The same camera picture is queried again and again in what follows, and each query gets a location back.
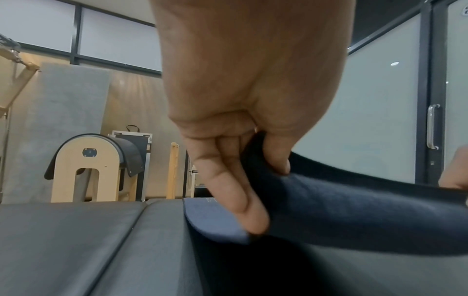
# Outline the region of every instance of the foam pad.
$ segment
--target foam pad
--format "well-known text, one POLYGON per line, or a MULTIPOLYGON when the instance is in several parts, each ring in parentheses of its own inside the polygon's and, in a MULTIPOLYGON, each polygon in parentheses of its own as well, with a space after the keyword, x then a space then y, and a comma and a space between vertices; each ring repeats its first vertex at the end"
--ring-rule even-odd
MULTIPOLYGON (((267 208, 268 235, 319 246, 396 254, 468 254, 468 193, 401 183, 329 167, 291 154, 280 176, 262 154, 258 134, 242 155, 267 208)), ((190 224, 216 242, 252 237, 213 200, 185 199, 190 224)))

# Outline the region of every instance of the frosted glass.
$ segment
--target frosted glass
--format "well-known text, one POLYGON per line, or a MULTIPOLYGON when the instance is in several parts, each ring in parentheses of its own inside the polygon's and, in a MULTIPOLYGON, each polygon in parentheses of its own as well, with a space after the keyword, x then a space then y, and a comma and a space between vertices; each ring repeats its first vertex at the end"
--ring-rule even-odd
POLYGON ((17 41, 70 52, 75 6, 56 0, 1 0, 0 33, 17 41))
POLYGON ((448 8, 447 101, 445 110, 445 165, 458 147, 468 144, 468 17, 466 1, 448 8))
POLYGON ((153 27, 83 9, 81 30, 81 55, 162 70, 159 36, 153 27))
POLYGON ((338 93, 294 151, 371 176, 414 182, 420 16, 348 57, 338 93))

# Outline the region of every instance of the metal door handle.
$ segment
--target metal door handle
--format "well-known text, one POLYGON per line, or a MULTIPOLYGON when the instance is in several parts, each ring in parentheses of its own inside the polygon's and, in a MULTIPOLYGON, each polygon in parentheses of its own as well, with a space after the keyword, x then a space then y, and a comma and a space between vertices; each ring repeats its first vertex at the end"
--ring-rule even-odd
POLYGON ((439 147, 434 145, 434 122, 435 122, 435 109, 439 108, 439 104, 431 105, 428 108, 428 128, 426 134, 426 145, 429 149, 439 150, 439 147))

